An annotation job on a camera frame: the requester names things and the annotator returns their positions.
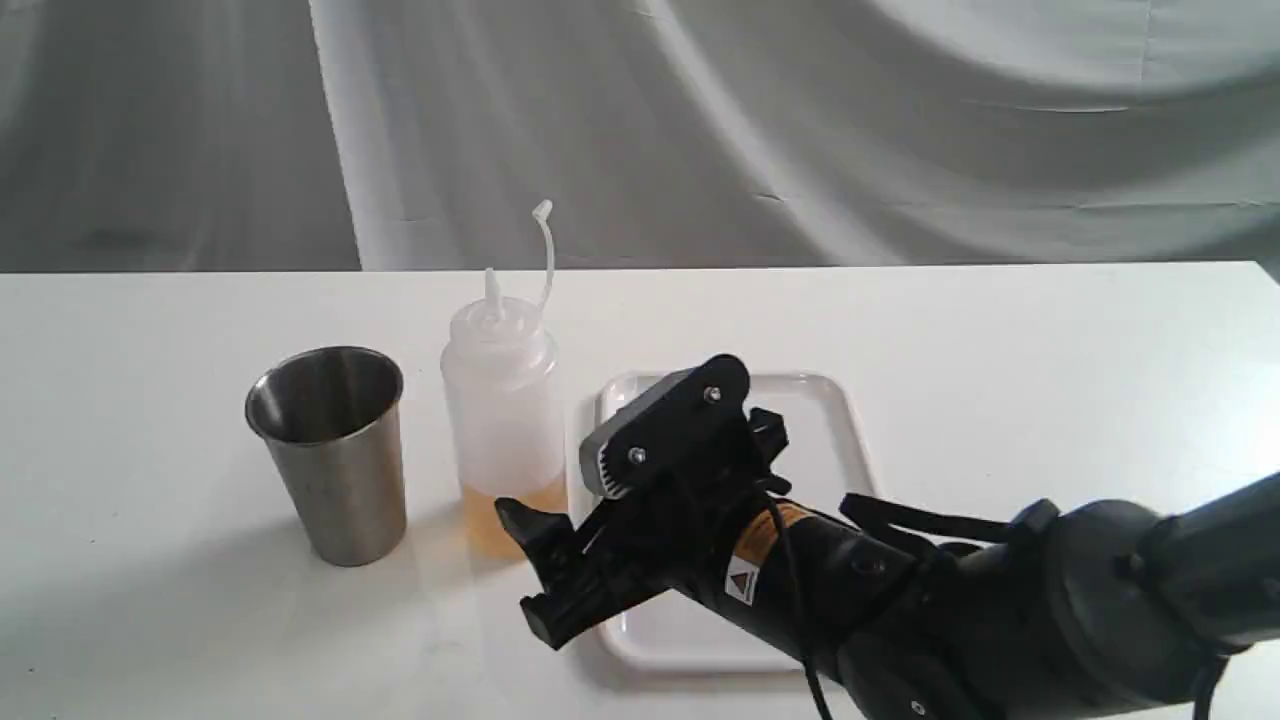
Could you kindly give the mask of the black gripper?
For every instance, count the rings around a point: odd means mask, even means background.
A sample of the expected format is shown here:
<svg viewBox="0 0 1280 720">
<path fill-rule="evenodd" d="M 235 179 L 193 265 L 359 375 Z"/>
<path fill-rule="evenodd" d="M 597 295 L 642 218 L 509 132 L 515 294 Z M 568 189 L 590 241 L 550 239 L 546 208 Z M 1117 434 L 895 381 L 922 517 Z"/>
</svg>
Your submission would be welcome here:
<svg viewBox="0 0 1280 720">
<path fill-rule="evenodd" d="M 760 407 L 744 409 L 748 434 L 717 457 L 658 478 L 620 500 L 599 498 L 581 525 L 499 497 L 495 512 L 524 552 L 541 592 L 518 605 L 529 630 L 562 650 L 602 623 L 676 588 L 701 598 L 724 585 L 740 541 L 786 541 L 783 496 L 790 484 L 772 470 L 788 446 L 785 420 Z"/>
</svg>

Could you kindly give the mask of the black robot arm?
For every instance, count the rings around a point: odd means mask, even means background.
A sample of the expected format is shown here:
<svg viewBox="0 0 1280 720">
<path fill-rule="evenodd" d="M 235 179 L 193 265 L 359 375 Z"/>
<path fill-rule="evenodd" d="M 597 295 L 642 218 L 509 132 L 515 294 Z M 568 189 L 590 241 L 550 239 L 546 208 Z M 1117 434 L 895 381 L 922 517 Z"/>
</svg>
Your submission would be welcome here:
<svg viewBox="0 0 1280 720">
<path fill-rule="evenodd" d="M 554 650 L 668 591 L 828 678 L 869 719 L 1098 719 L 1188 705 L 1207 719 L 1238 655 L 1277 639 L 1277 477 L 1181 514 L 1048 500 L 1009 521 L 849 493 L 788 497 L 783 418 L 659 425 L 643 479 L 580 525 L 499 498 Z"/>
</svg>

